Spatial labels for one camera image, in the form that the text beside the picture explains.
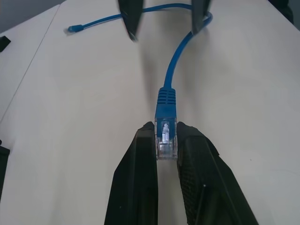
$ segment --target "black object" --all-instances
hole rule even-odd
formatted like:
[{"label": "black object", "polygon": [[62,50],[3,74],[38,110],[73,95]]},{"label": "black object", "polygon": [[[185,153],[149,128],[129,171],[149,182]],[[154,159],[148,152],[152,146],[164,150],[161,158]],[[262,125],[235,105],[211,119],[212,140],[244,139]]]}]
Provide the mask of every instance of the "black object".
[{"label": "black object", "polygon": [[292,24],[294,24],[293,11],[288,6],[289,0],[269,0],[270,3]]},{"label": "black object", "polygon": [[[198,33],[203,25],[203,18],[207,15],[210,0],[192,1],[192,32]],[[143,12],[143,0],[118,0],[127,32],[131,40],[136,41],[136,32]]]},{"label": "black object", "polygon": [[157,225],[158,178],[152,122],[139,129],[113,175],[105,225]]},{"label": "black object", "polygon": [[[201,132],[177,124],[177,162],[188,225],[257,225],[232,171]],[[112,180],[105,225],[157,225],[154,125],[139,129]]]},{"label": "black object", "polygon": [[10,150],[0,146],[0,201],[1,201],[1,194],[3,189],[3,183],[5,178],[5,171],[6,166],[8,163],[8,156],[10,154]]},{"label": "black object", "polygon": [[0,52],[2,52],[10,43],[10,40],[6,37],[0,37]]},{"label": "black object", "polygon": [[192,32],[197,34],[203,26],[203,18],[207,15],[210,0],[192,0]]},{"label": "black object", "polygon": [[136,41],[136,31],[143,12],[143,0],[118,0],[119,9],[131,40]]}]

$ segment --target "white table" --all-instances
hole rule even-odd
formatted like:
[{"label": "white table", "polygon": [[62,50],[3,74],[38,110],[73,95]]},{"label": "white table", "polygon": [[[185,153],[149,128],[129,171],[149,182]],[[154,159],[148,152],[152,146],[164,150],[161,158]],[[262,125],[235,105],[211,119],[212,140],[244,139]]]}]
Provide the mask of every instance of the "white table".
[{"label": "white table", "polygon": [[3,33],[11,43],[0,53],[0,121],[9,106],[59,6]]},{"label": "white table", "polygon": [[[176,67],[178,121],[211,139],[259,224],[297,224],[300,33],[263,0],[215,0],[211,12]],[[113,172],[154,119],[191,24],[185,10],[145,14],[138,43],[121,20],[62,32],[116,13],[110,0],[61,4],[0,124],[12,150],[0,224],[103,224]],[[176,164],[159,162],[158,180],[159,224],[185,224]]]}]

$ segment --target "clear plastic connector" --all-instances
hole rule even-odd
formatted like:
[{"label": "clear plastic connector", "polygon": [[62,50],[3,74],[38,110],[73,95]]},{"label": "clear plastic connector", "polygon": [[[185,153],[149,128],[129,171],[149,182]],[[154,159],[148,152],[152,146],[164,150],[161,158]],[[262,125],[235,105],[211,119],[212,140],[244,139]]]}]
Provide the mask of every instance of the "clear plastic connector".
[{"label": "clear plastic connector", "polygon": [[157,160],[177,160],[176,119],[155,119]]}]

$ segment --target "blue cable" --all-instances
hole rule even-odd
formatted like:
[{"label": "blue cable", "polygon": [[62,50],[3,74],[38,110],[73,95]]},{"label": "blue cable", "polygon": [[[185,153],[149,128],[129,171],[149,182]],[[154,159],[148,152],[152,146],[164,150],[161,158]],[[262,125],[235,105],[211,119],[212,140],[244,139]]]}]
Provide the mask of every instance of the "blue cable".
[{"label": "blue cable", "polygon": [[[144,8],[143,13],[158,11],[165,8],[192,9],[191,5],[182,3],[165,4]],[[121,18],[121,14],[112,15],[85,25],[70,26],[68,32],[79,32],[96,24]],[[207,18],[203,21],[203,28],[212,21],[212,14],[208,12]],[[165,76],[164,86],[159,89],[155,111],[155,139],[157,159],[177,159],[177,115],[176,115],[176,91],[172,88],[172,78],[178,59],[185,46],[192,39],[193,33],[189,32],[176,49]]]},{"label": "blue cable", "polygon": [[[203,27],[206,27],[211,21],[212,21],[212,14],[210,12],[208,12],[207,14],[207,18],[203,21]],[[172,87],[172,78],[173,78],[173,74],[174,74],[174,70],[176,67],[176,64],[178,62],[178,59],[181,55],[181,53],[183,52],[183,49],[185,48],[185,46],[188,44],[188,42],[192,39],[193,37],[193,33],[190,31],[185,37],[184,39],[181,41],[181,43],[179,44],[179,46],[177,47],[171,62],[169,64],[169,67],[167,69],[167,73],[165,75],[165,83],[164,83],[164,87],[166,88],[171,88]]]},{"label": "blue cable", "polygon": [[[185,9],[192,10],[191,5],[183,4],[183,3],[172,3],[172,4],[164,4],[164,5],[160,5],[160,6],[153,6],[153,7],[149,7],[149,8],[143,8],[142,12],[143,13],[154,12],[154,11],[159,11],[159,10],[165,9],[165,8],[185,8]],[[94,26],[96,24],[101,24],[101,23],[105,23],[105,22],[120,19],[120,18],[122,18],[121,14],[111,15],[111,16],[102,18],[100,20],[96,20],[96,21],[87,23],[85,25],[80,24],[80,25],[70,26],[67,30],[70,33],[76,33],[76,32],[82,31],[88,27]]]}]

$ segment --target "ethernet cable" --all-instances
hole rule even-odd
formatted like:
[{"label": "ethernet cable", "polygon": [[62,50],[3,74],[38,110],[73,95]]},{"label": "ethernet cable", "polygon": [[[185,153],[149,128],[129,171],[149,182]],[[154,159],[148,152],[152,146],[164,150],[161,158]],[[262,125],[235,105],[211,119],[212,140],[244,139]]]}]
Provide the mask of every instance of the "ethernet cable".
[{"label": "ethernet cable", "polygon": [[[192,9],[191,5],[183,3],[165,4],[160,6],[154,6],[150,8],[144,8],[143,13],[158,11],[165,8],[185,8]],[[112,15],[100,20],[96,20],[85,25],[70,26],[67,31],[70,33],[79,32],[91,26],[105,23],[107,21],[120,19],[122,14]],[[212,14],[207,13],[206,18],[203,21],[203,28],[206,27],[212,21]],[[177,160],[177,115],[176,115],[176,91],[172,88],[172,79],[175,71],[176,64],[179,60],[181,53],[185,46],[192,39],[193,33],[190,31],[179,44],[176,49],[165,76],[164,86],[159,89],[157,106],[155,112],[155,140],[156,140],[156,156],[157,160]]]}]

